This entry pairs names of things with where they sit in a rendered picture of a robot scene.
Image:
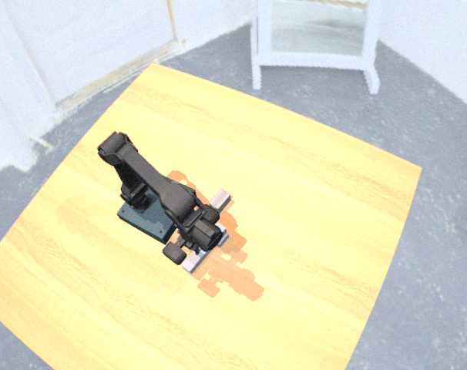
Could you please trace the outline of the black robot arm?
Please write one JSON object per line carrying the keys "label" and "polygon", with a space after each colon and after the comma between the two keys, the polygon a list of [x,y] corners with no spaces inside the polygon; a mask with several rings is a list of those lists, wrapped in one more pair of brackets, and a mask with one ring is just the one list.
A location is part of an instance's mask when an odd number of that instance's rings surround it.
{"label": "black robot arm", "polygon": [[[120,196],[133,210],[143,214],[153,200],[145,195],[150,189],[160,199],[161,207],[178,229],[187,234],[204,252],[211,251],[220,242],[223,232],[203,218],[207,212],[200,199],[181,185],[170,183],[145,160],[130,138],[114,131],[97,146],[105,163],[113,166],[123,182]],[[149,187],[149,189],[148,189]],[[195,207],[198,207],[194,210]]]}

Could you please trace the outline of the grey rectangular bar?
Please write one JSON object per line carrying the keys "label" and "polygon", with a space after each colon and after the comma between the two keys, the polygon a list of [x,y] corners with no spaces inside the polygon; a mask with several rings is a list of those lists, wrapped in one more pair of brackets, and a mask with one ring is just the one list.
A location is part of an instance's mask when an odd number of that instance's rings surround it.
{"label": "grey rectangular bar", "polygon": [[[229,234],[227,233],[227,229],[225,228],[225,226],[223,226],[222,224],[217,222],[215,225],[218,226],[223,232],[223,236],[217,245],[219,248],[221,248],[221,246],[228,239]],[[186,260],[181,264],[182,268],[186,272],[189,272],[190,274],[194,273],[197,267],[204,261],[207,255],[210,254],[211,252],[211,251],[208,251],[208,252],[201,251],[202,249],[200,247],[199,249],[200,249],[200,253],[198,255],[196,255],[195,251],[192,251],[190,255],[186,258]]]}

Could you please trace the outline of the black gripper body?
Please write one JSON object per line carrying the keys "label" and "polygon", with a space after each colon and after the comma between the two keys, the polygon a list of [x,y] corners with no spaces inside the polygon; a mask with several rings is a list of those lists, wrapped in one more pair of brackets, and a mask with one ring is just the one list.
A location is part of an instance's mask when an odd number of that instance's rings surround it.
{"label": "black gripper body", "polygon": [[[203,207],[207,211],[204,215],[203,218],[205,218],[207,221],[209,221],[212,225],[215,225],[217,221],[220,219],[220,214],[218,211],[214,210],[212,207],[210,207],[207,204],[204,204]],[[174,227],[177,227],[177,225],[174,224]],[[194,242],[191,242],[189,237],[190,232],[185,234],[181,230],[178,229],[177,233],[180,236],[180,238],[173,243],[171,240],[169,243],[163,248],[163,254],[167,256],[174,264],[176,265],[181,265],[184,260],[186,260],[186,252],[182,250],[181,248],[184,246],[187,246],[189,249],[192,248],[192,246],[195,244]],[[179,242],[179,243],[178,243]]]}

